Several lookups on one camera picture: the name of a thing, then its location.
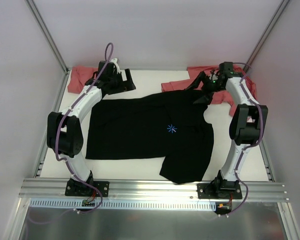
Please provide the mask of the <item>black t shirt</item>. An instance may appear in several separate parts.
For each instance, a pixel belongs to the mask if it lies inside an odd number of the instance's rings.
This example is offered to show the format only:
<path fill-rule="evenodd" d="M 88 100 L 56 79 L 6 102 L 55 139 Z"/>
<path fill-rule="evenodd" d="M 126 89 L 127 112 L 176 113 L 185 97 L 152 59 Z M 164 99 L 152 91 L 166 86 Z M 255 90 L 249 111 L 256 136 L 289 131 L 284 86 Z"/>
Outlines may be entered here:
<path fill-rule="evenodd" d="M 163 158 L 159 174 L 175 184 L 199 182 L 211 161 L 213 126 L 199 90 L 108 99 L 91 110 L 88 160 Z"/>

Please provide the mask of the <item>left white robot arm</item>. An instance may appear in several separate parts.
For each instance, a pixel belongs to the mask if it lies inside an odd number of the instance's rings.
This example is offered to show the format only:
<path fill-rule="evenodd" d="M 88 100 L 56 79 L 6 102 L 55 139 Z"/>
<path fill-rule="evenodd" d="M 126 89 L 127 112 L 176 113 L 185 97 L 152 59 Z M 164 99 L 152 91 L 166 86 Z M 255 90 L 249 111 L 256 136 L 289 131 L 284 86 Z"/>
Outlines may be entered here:
<path fill-rule="evenodd" d="M 83 196 L 93 192 L 94 183 L 90 181 L 92 172 L 82 154 L 81 123 L 106 95 L 135 89 L 130 70 L 121 70 L 117 58 L 103 60 L 73 103 L 61 112 L 52 111 L 47 117 L 47 147 L 53 150 L 58 162 L 65 162 L 70 178 L 78 182 L 76 189 Z"/>

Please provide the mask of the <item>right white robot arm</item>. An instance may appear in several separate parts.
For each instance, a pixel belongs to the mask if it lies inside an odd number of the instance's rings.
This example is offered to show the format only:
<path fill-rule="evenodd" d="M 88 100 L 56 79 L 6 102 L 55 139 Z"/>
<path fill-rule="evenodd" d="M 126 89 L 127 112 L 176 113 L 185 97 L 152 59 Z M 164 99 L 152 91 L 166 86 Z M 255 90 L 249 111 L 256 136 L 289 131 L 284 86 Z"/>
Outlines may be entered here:
<path fill-rule="evenodd" d="M 255 99 L 246 83 L 248 75 L 235 71 L 235 63 L 223 62 L 210 74 L 201 71 L 188 86 L 189 90 L 201 87 L 203 96 L 196 103 L 209 105 L 213 95 L 227 91 L 236 109 L 229 126 L 230 150 L 217 176 L 200 193 L 210 197 L 225 198 L 241 193 L 240 172 L 250 150 L 258 146 L 263 138 L 268 116 L 268 107 Z"/>

